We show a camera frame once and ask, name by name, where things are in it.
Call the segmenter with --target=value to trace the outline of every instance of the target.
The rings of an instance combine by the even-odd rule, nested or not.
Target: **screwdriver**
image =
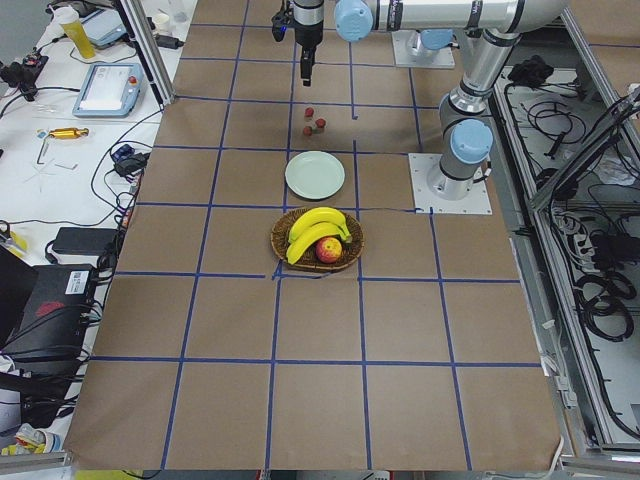
[[[89,135],[88,128],[56,128],[55,130],[49,130],[49,137],[59,138],[61,140],[70,140],[74,138],[86,137]]]

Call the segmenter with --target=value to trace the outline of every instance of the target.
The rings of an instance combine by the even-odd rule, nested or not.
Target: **white plate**
[[[284,176],[295,194],[319,200],[340,190],[344,183],[344,167],[329,153],[304,152],[289,161]]]

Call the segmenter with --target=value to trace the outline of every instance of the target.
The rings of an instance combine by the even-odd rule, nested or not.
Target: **bunch of bananas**
[[[335,208],[312,208],[302,214],[289,230],[287,262],[295,264],[311,245],[324,237],[340,237],[344,243],[351,243],[347,219]]]

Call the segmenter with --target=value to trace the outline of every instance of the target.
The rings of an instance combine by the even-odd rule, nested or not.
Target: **fruit basket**
[[[297,270],[308,272],[337,272],[344,270],[354,264],[362,254],[364,248],[364,235],[360,223],[348,213],[342,212],[346,218],[349,233],[351,233],[351,243],[342,243],[342,255],[331,264],[322,263],[316,257],[315,248],[311,245],[304,252],[300,260],[295,264],[287,262],[287,249],[289,248],[289,231],[293,224],[305,212],[311,208],[298,208],[284,214],[271,229],[271,246],[275,254],[284,261],[285,264]]]

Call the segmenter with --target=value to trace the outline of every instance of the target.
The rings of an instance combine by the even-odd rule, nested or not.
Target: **barcode sticker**
[[[71,275],[69,275],[69,281],[67,282],[67,290],[64,293],[67,295],[78,295],[84,293],[88,279],[89,272],[87,271],[71,272]]]

